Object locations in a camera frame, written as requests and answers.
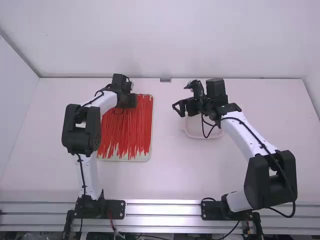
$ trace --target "white container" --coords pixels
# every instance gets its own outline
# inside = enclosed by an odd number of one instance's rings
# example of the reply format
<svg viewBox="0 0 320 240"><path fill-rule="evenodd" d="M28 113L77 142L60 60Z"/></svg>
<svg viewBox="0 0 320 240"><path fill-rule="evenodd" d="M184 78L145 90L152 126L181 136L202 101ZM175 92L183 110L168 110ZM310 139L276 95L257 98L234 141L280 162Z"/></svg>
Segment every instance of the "white container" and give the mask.
<svg viewBox="0 0 320 240"><path fill-rule="evenodd" d="M203 116L203 119L209 123L214 125L215 122L211 121L208 116ZM204 134L208 135L209 131L211 130L211 126L203 123ZM212 130L210 136L205 138L202 132L202 125L201 125L201 114L195 116L186 116L181 118L181 129L185 131L185 134L194 139L216 139L220 137L223 133L222 129L218 128L217 126Z"/></svg>

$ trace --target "wire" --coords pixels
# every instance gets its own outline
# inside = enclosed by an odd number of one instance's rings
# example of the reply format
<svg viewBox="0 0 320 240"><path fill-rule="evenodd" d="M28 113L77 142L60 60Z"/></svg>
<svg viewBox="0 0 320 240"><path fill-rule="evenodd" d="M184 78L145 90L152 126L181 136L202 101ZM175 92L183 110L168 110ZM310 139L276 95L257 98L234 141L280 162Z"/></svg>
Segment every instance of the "wire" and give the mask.
<svg viewBox="0 0 320 240"><path fill-rule="evenodd" d="M201 113L201 120L202 120L205 124L207 124L207 125L209 125L209 126L211 126L211 127L214 126L214 125L208 123L207 121L205 121L205 119L204 119L204 114L203 114L203 113Z"/></svg>
<svg viewBox="0 0 320 240"><path fill-rule="evenodd" d="M212 200L213 202L216 202L216 200L215 200L214 198L212 198L212 197L205 197L204 199L201 200L201 204L203 203L204 200ZM222 239L228 237L228 236L237 228L237 226L238 226L239 223L240 223L240 221L238 221L238 222L236 223L236 225L231 229L231 231L228 232L228 233L227 233L226 235L224 235L223 237L218 238L218 239L214 239L214 238L212 238L212 239L213 239L213 240L222 240Z"/></svg>
<svg viewBox="0 0 320 240"><path fill-rule="evenodd" d="M238 227L239 223L240 223L240 220L236 223L236 225L234 225L234 227L231 229L231 231L228 232L228 233L227 233L226 235L224 235L223 237L220 237L220 238L211 238L211 239L212 239L212 240L222 240L222 239L228 237L228 236L229 236L230 234L232 234L232 232Z"/></svg>
<svg viewBox="0 0 320 240"><path fill-rule="evenodd" d="M143 235L143 234L140 234L140 235L135 235L135 236L139 236L140 237L145 237L145 238L154 238L154 239L160 239L160 240L170 240L168 238L163 238L163 237L159 237L159 236L152 236L152 235Z"/></svg>
<svg viewBox="0 0 320 240"><path fill-rule="evenodd" d="M290 195L291 195L291 198L292 198L292 212L291 212L290 215L285 215L284 213L274 209L273 207L267 207L267 209L270 209L270 210L280 214L281 216L283 216L285 218L288 218L288 219L292 218L296 213L296 201L295 201L295 195L294 195L294 192L296 192L296 190L293 189L293 187L291 186L291 184L290 184L290 182L289 182L284 170L282 169L282 167L278 163L278 160L272 155L272 153L268 150L266 145L257 137L257 135L255 135L255 133L243 121L241 121L239 118L232 117L232 116L228 116L228 117L222 118L221 121L225 120L225 119L233 119L233 120L238 121L240 124L242 124L251 133L251 135L257 140L257 142L268 153L268 155L270 156L272 161L275 163L275 165L277 166L277 168L281 172L282 177L284 178L284 181L286 182L286 184L287 184L287 186L289 188L289 192L290 192Z"/></svg>
<svg viewBox="0 0 320 240"><path fill-rule="evenodd" d="M75 115L78 115L78 114L80 113L80 111L81 111L85 106L92 104L95 100L97 100L97 99L101 98L103 95L105 95L105 93L104 93L102 90L99 90L99 91L97 91L97 92L95 93L94 96L96 96L97 93L99 93L99 92L101 93L99 96L95 97L94 99L92 99L92 100L86 102L85 104L83 104L82 106L80 106L79 109L75 112Z"/></svg>
<svg viewBox="0 0 320 240"><path fill-rule="evenodd" d="M112 219L112 213L109 211L109 220L110 220L110 227L111 227L111 229L112 229L112 231L113 231L113 234L114 234L114 236L118 236L118 237L120 237L120 238L122 238L122 239L126 239L126 237L124 236L124 235L122 235L117 229L116 229L116 227L115 227L115 225L114 225L114 221L113 221L113 219Z"/></svg>
<svg viewBox="0 0 320 240"><path fill-rule="evenodd" d="M141 233L139 236L137 236L135 240L138 240L142 236L142 234L143 233Z"/></svg>
<svg viewBox="0 0 320 240"><path fill-rule="evenodd" d="M82 162L83 160L81 159L80 155L78 153L76 153L75 155L77 155L78 157L78 160L77 162L79 162L80 164L80 171L81 171L81 178L82 178L82 188L83 188L83 202L82 202L82 207L84 208L85 207L85 200L86 198L84 197L86 195L86 181L85 181L85 176L84 176L84 169L83 169L83 166L82 166ZM79 233L82 232L82 226L83 226L83 223L84 223L84 218L83 218L83 214L81 214L81 225L80 225L80 230L79 230Z"/></svg>
<svg viewBox="0 0 320 240"><path fill-rule="evenodd" d="M204 200L212 200L212 201L216 202L216 200L212 197L205 197L204 199L201 200L201 202L203 202Z"/></svg>
<svg viewBox="0 0 320 240"><path fill-rule="evenodd" d="M212 128L210 129L210 131L209 131L209 133L208 133L207 135L205 134L204 123L206 123L206 124L209 125L209 126L212 126ZM215 125L212 125L212 124L206 122L206 121L204 120L204 114L201 113L201 126L202 126L202 134L203 134L204 138L207 139L207 138L210 136L210 134L211 134L211 132L213 131L213 129L214 129L217 125L216 125L216 124L215 124Z"/></svg>

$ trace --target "aluminum rail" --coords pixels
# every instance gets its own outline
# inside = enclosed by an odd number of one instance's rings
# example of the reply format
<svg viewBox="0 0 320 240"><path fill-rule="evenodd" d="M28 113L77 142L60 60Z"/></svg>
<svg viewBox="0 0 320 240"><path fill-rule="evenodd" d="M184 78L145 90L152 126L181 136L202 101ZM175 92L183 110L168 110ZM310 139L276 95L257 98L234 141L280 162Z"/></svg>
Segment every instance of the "aluminum rail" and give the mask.
<svg viewBox="0 0 320 240"><path fill-rule="evenodd" d="M236 221L203 221L199 200L126 202L125 218L113 221L125 233L225 234L236 224ZM0 202L0 231L62 232L66 213L74 207L74 202ZM289 214L292 206L288 203L276 209ZM259 212L265 234L320 235L320 204L297 202L296 214L290 219L268 209ZM80 220L75 219L71 231L79 229ZM112 232L108 219L84 219L82 231ZM242 224L234 233L242 234Z"/></svg>

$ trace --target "white backdrop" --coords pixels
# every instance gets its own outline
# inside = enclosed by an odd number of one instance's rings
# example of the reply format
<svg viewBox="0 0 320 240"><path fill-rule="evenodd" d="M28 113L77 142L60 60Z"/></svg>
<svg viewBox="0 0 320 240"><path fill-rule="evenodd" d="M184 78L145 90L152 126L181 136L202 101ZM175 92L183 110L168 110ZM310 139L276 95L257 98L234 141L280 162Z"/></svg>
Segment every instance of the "white backdrop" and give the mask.
<svg viewBox="0 0 320 240"><path fill-rule="evenodd" d="M0 179L39 78L0 35Z"/></svg>
<svg viewBox="0 0 320 240"><path fill-rule="evenodd" d="M319 113L319 9L317 0L0 0L0 28L44 77L297 77Z"/></svg>

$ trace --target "red sticks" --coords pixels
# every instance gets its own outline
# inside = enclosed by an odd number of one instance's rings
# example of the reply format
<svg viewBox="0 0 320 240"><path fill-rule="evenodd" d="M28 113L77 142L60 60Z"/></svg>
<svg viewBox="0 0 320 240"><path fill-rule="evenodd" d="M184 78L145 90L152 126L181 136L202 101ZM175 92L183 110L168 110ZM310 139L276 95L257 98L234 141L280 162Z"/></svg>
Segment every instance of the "red sticks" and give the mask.
<svg viewBox="0 0 320 240"><path fill-rule="evenodd" d="M112 108L101 121L101 144L98 155L102 158L135 159L151 150L154 98L148 94L137 95L137 107Z"/></svg>

